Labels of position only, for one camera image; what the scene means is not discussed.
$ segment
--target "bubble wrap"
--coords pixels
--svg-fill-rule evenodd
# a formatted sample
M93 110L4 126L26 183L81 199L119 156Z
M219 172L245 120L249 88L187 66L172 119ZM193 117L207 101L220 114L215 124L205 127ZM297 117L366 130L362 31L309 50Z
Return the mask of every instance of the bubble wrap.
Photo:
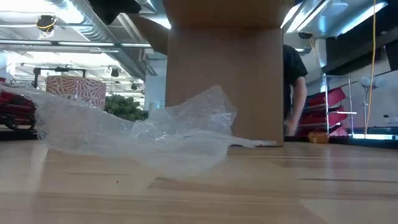
M133 157L167 177L195 175L226 157L232 144L272 145L231 135L236 109L219 86L178 106L154 110L145 121L126 121L82 102L30 87L1 91L36 106L38 135L49 149L103 157Z

